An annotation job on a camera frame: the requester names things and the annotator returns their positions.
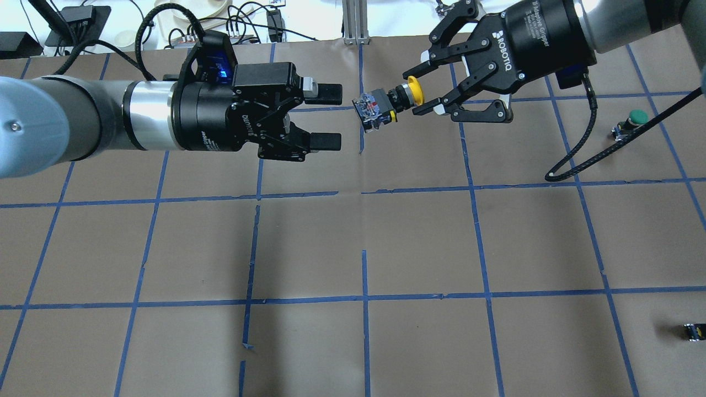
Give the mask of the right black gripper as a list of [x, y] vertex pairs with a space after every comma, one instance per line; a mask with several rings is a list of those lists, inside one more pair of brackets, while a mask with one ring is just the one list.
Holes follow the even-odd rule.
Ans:
[[404, 71], [421, 78], [443, 65], [461, 68], [457, 87], [413, 108], [455, 122], [508, 123], [510, 96], [552, 73], [570, 83], [597, 62], [571, 1], [521, 1], [498, 13], [483, 13], [478, 1], [454, 3], [429, 33], [427, 59]]

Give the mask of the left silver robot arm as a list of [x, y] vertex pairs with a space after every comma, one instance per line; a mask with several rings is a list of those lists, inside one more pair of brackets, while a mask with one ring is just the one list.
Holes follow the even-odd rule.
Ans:
[[311, 133], [289, 111], [340, 105], [340, 84], [299, 76], [291, 62], [236, 65], [215, 79], [185, 67], [176, 81], [2, 77], [2, 178], [23, 178], [106, 150], [236, 152], [302, 162], [339, 151], [338, 133]]

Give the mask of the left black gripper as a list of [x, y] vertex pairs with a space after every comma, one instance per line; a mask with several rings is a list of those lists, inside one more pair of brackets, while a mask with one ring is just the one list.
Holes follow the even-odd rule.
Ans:
[[258, 145], [264, 160], [302, 162], [308, 153], [340, 151], [340, 133], [310, 133], [289, 111], [302, 105], [341, 105], [343, 86], [316, 83], [291, 62], [236, 65], [197, 79], [187, 66], [176, 83], [174, 135], [186, 151], [237, 152]]

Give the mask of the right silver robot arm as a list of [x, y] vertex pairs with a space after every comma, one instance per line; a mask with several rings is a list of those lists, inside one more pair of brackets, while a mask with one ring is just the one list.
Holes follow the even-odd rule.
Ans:
[[488, 13], [479, 1], [454, 3], [429, 33], [430, 48], [403, 78], [420, 78], [462, 61], [467, 77], [443, 97], [417, 105], [414, 115], [435, 111], [456, 122], [507, 123], [510, 96], [524, 85], [595, 65], [607, 53], [680, 25], [698, 67], [704, 70], [703, 1], [520, 1]]

